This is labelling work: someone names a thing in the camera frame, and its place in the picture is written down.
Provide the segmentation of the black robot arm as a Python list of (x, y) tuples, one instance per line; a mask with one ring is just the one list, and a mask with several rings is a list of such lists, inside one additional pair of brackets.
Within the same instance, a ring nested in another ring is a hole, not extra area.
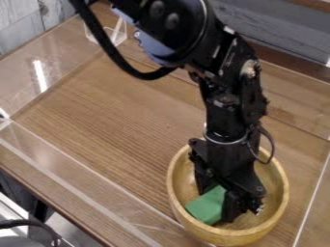
[(135, 27), (135, 38), (160, 68), (135, 69), (106, 37), (84, 0), (69, 0), (110, 60), (129, 75), (155, 80), (188, 71), (205, 108), (203, 137), (188, 141), (199, 196), (184, 209), (207, 225), (231, 223), (245, 212), (260, 213), (265, 187), (253, 164), (260, 138), (269, 132), (260, 119), (268, 100), (260, 87), (253, 49), (217, 18), (207, 0), (108, 0)]

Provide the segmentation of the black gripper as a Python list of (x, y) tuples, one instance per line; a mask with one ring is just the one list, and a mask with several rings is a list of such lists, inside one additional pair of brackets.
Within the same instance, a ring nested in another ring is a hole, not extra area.
[(221, 221), (232, 223), (248, 210), (257, 214), (263, 208), (267, 189), (256, 176), (253, 163), (259, 158), (260, 135), (267, 131), (253, 126), (233, 139), (208, 129), (201, 139), (189, 140), (188, 158), (193, 163), (195, 181), (203, 195), (216, 185), (225, 189)]

